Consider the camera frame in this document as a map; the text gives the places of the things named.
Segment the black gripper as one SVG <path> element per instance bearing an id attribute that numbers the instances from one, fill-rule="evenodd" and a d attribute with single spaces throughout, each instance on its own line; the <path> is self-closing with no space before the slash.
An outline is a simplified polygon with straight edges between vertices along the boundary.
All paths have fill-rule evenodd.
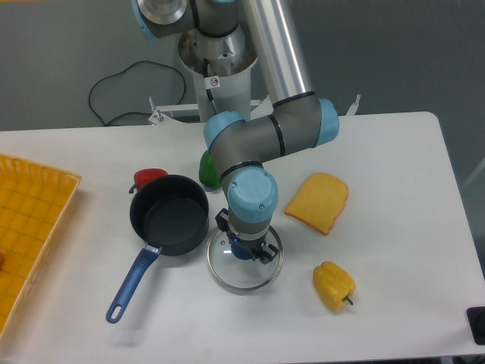
<path id="1" fill-rule="evenodd" d="M 242 233 L 230 223 L 227 209 L 221 209 L 215 221 L 218 230 L 226 234 L 231 252 L 236 258 L 252 258 L 253 261 L 259 260 L 266 265 L 277 256 L 277 248 L 272 244 L 266 244 L 268 227 L 256 233 Z"/>

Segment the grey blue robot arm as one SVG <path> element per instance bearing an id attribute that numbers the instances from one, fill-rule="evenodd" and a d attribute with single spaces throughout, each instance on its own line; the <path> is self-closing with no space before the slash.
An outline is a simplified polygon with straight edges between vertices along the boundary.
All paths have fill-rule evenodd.
<path id="1" fill-rule="evenodd" d="M 148 38 L 179 34 L 194 76 L 208 154 L 227 198 L 220 224 L 241 260 L 281 254 L 267 243 L 277 183 L 267 161 L 334 140 L 339 118 L 319 99 L 285 1 L 134 1 Z"/>

